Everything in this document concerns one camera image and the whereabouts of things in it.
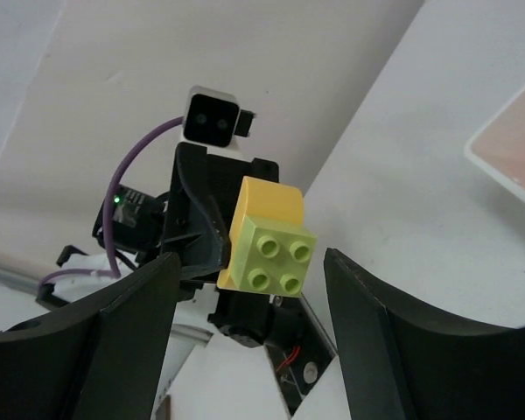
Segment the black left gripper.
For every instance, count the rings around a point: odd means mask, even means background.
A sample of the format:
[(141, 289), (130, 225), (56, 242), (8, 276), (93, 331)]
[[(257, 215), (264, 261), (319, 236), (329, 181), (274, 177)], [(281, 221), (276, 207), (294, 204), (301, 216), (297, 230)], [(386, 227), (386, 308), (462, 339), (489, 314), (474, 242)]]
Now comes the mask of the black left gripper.
[[(210, 154), (191, 143), (178, 145), (159, 240), (159, 252), (175, 253), (181, 262), (178, 301), (190, 301), (204, 285), (214, 285), (228, 266), (229, 229), (245, 176), (277, 182), (279, 166), (260, 158), (247, 162)], [(262, 294), (220, 290), (216, 309), (206, 319), (245, 347), (259, 347), (270, 334), (270, 304)]]

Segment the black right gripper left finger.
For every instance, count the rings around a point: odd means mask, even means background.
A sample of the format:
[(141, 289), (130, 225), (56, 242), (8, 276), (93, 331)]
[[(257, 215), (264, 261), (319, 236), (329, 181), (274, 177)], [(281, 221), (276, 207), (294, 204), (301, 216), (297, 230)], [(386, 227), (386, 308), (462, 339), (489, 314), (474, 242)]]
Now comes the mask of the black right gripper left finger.
[(0, 332), (0, 419), (150, 418), (180, 272), (165, 254)]

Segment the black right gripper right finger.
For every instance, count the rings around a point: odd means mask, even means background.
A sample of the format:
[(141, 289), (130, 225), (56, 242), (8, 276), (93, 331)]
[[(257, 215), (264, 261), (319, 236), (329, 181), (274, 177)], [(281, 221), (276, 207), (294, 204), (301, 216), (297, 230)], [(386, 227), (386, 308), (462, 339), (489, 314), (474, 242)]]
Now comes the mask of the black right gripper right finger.
[(525, 419), (525, 326), (439, 309), (335, 248), (324, 272), (352, 418)]

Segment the light green square lego brick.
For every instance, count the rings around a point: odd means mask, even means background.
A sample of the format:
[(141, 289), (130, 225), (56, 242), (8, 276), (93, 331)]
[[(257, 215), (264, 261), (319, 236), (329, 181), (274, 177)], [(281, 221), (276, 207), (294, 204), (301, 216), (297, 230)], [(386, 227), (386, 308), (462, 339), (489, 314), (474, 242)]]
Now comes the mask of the light green square lego brick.
[(297, 298), (317, 244), (302, 225), (246, 216), (228, 266), (239, 291)]

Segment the yellow curved lego brick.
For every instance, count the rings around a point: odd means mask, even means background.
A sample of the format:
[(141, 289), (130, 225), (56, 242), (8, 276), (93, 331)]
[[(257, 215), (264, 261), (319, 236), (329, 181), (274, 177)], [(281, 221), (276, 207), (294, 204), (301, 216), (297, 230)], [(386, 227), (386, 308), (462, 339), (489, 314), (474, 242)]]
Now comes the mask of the yellow curved lego brick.
[(229, 265), (220, 271), (217, 287), (223, 290), (238, 291), (231, 278), (231, 263), (245, 215), (290, 222), (297, 225), (304, 223), (304, 197), (301, 191), (289, 185), (283, 185), (259, 178), (245, 176), (234, 210), (234, 217), (229, 229), (232, 250)]

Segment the white three-compartment container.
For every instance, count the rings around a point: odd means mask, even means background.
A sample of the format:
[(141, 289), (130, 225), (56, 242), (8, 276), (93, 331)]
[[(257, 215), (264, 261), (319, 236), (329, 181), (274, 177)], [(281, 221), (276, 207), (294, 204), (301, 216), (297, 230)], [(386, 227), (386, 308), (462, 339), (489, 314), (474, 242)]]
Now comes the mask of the white three-compartment container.
[(525, 203), (525, 85), (469, 139), (465, 156)]

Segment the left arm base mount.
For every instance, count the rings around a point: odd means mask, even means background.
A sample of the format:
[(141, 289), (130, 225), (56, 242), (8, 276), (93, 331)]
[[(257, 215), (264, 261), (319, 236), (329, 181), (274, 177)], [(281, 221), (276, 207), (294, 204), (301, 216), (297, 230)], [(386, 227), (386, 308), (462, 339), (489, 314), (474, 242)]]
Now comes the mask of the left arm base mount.
[(303, 298), (273, 297), (264, 347), (279, 393), (294, 415), (333, 358), (336, 348)]

